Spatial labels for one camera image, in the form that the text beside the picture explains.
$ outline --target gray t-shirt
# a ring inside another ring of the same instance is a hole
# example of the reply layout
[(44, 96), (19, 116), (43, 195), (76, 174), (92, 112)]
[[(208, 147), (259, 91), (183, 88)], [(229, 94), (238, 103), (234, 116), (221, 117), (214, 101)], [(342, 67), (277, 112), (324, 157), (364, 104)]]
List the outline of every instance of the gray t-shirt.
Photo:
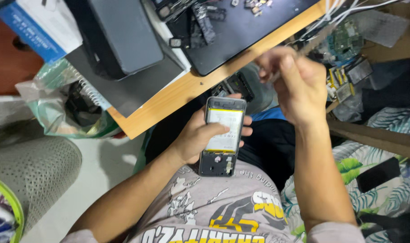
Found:
[[(289, 243), (280, 196), (259, 168), (237, 161), (232, 177), (200, 177), (181, 167), (137, 223), (129, 243)], [(314, 227), (308, 242), (365, 242), (351, 224)], [(68, 235), (62, 243), (94, 243), (91, 231)]]

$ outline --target wooden desk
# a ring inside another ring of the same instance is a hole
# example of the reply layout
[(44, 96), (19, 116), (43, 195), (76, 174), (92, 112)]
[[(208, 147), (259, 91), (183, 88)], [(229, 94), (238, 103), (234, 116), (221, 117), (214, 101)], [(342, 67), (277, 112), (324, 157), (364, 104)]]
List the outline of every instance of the wooden desk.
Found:
[(122, 116), (113, 107), (109, 108), (108, 112), (130, 139), (135, 138), (190, 100), (253, 61), (262, 53), (320, 18), (325, 14), (325, 3), (326, 0), (316, 3), (211, 74), (205, 77), (196, 76), (192, 72), (184, 75), (153, 96), (142, 108), (132, 113), (128, 118)]

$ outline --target black smartphone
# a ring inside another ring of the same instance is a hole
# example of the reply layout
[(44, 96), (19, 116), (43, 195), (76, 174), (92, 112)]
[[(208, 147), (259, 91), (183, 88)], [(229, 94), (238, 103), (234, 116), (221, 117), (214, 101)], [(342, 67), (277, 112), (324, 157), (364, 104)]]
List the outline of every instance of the black smartphone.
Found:
[(241, 140), (241, 130), (247, 102), (243, 99), (209, 97), (205, 121), (219, 122), (230, 131), (216, 135), (201, 153), (199, 174), (202, 176), (232, 176)]
[(400, 176), (398, 159), (392, 157), (373, 168), (362, 172), (357, 178), (358, 189), (364, 193), (381, 184)]

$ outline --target hand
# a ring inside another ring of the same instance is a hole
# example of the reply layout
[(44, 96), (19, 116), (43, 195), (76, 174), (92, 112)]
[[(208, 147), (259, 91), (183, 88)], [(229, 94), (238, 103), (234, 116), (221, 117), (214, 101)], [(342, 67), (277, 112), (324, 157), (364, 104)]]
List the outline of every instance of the hand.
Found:
[[(241, 94), (232, 94), (228, 97), (240, 99)], [(250, 124), (251, 117), (244, 116), (244, 125)], [(176, 152), (183, 164), (193, 164), (199, 160), (200, 153), (205, 149), (213, 136), (227, 132), (229, 132), (229, 127), (222, 124), (205, 123), (205, 107), (203, 107), (191, 116), (191, 119), (169, 148)], [(250, 136), (252, 132), (252, 128), (243, 127), (241, 135)], [(240, 147), (243, 145), (244, 141), (240, 141)]]
[(326, 69), (305, 57), (296, 58), (289, 47), (276, 47), (256, 59), (259, 76), (266, 82), (273, 73), (281, 77), (274, 82), (278, 103), (286, 119), (303, 128), (326, 122)]

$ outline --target blue cloth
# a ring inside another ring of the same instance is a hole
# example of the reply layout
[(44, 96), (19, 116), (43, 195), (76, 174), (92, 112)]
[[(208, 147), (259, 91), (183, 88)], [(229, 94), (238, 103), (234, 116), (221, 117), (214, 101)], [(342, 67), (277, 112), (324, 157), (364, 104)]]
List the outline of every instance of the blue cloth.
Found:
[(282, 119), (287, 121), (287, 119), (284, 117), (283, 112), (279, 107), (274, 107), (271, 109), (268, 109), (266, 111), (262, 111), (256, 114), (251, 114), (251, 118), (253, 121), (260, 121), (264, 119)]

